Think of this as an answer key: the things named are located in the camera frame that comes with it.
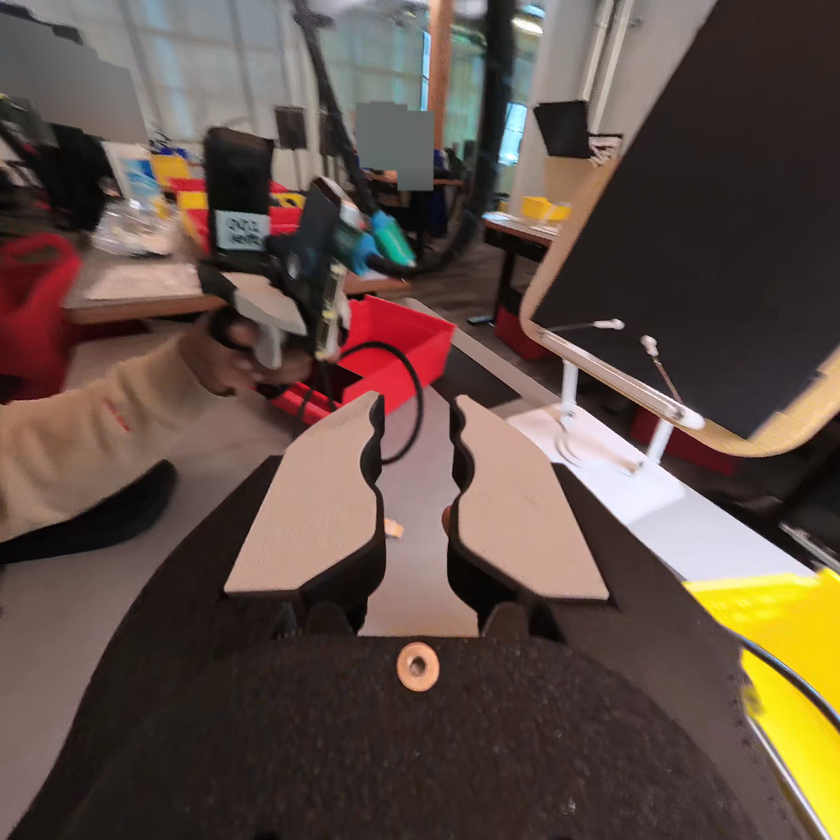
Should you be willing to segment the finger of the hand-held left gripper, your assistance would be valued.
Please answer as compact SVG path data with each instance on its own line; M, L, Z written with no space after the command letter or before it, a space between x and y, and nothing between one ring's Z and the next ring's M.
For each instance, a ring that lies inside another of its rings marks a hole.
M292 335L308 334L298 304L260 275L226 272L234 288L234 308L245 318L266 329Z

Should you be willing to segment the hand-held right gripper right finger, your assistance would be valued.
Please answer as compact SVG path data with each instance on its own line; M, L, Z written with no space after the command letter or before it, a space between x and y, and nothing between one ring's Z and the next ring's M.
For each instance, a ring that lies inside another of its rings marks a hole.
M485 623L503 603L527 616L610 592L553 462L525 434L467 395L450 405L453 479L447 578Z

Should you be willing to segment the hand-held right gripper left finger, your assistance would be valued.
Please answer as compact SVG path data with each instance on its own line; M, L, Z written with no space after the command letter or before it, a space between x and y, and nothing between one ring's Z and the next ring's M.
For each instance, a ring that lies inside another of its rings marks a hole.
M303 613L366 610L385 575L384 397L365 392L310 426L281 457L224 584Z

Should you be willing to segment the red plastic bin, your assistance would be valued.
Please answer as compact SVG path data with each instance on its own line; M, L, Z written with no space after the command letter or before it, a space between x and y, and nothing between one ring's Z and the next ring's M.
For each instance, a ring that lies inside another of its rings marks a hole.
M367 296L350 303L351 326L344 345L350 350L363 343L386 343L401 351L411 363L419 383L427 387L445 372L455 327L447 321L391 301ZM391 352L367 349L329 368L332 396L337 407L374 391L384 396L385 414L414 399L416 389L405 366ZM320 391L313 372L305 382L290 385L269 402L295 416L310 385L314 391L304 409L303 423L314 424L330 413L329 399Z

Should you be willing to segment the person's left forearm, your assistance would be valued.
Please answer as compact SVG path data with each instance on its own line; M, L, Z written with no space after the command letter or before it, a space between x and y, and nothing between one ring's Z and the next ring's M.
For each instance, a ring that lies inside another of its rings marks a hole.
M95 507L161 461L189 424L222 401L172 339L83 388L2 406L2 540Z

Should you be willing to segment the person's left hand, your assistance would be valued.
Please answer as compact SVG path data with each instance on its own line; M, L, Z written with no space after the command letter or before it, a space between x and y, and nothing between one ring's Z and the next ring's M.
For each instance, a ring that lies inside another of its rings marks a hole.
M299 349L285 352L283 364L276 370L257 361L252 352L260 338L256 322L234 315L227 327L227 340L238 346L233 349L212 337L208 327L211 320L211 315L203 316L176 341L184 363L210 393L223 396L258 385L285 386L309 378L312 358Z

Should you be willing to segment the red ribbed bin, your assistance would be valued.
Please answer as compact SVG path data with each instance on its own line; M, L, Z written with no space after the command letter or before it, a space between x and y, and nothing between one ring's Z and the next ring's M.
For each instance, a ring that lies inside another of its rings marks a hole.
M269 233L292 233L300 223L306 197L288 192L277 182L270 183ZM200 245L208 245L208 198L204 179L171 178L169 182L185 231Z

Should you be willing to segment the black sign on stand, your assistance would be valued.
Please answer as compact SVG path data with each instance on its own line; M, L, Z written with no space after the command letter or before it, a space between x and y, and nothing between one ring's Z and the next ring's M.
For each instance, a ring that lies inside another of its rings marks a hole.
M305 108L275 106L277 147L284 151L304 151L308 148L308 125Z

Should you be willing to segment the white blue packet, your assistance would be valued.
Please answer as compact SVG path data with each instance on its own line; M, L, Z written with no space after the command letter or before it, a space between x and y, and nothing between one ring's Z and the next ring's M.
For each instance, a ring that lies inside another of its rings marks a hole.
M134 201L150 204L161 199L161 186L148 157L123 156L120 160L129 185L129 193Z

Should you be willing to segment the clear plastic bag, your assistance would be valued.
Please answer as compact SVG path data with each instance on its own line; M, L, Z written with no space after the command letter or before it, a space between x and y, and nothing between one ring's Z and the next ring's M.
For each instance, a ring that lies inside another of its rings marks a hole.
M135 199L110 201L91 234L93 248L120 257L172 256L179 224L162 204Z

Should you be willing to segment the white board stand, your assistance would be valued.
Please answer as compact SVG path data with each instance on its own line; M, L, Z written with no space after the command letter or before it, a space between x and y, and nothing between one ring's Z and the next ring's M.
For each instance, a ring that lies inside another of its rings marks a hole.
M560 396L509 422L557 466L570 469L598 501L688 582L778 574L813 577L795 557L671 475L662 465L674 430L659 419L636 448L578 404L575 351L563 360Z

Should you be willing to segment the red plastic basket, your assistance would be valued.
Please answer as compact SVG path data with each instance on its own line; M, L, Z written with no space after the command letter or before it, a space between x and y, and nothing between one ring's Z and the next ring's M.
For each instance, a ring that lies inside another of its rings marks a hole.
M74 246L58 234L33 234L2 246L1 374L7 401L60 391L72 344L62 303L80 268Z

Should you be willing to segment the wooden column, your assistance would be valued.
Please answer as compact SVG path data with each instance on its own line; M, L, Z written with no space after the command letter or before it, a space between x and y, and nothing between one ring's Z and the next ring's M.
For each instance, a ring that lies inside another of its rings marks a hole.
M427 109L434 115L434 148L445 147L445 118L448 80L452 58L451 28L455 1L430 1L428 28L430 38Z

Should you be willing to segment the wood-framed black board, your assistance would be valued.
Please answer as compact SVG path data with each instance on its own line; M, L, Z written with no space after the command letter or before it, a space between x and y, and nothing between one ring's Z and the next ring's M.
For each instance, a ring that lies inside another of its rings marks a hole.
M572 203L621 156L623 136L591 133L587 102L543 102L533 109L547 153L542 194L554 203Z
M523 331L725 455L838 414L838 2L716 2L542 260Z

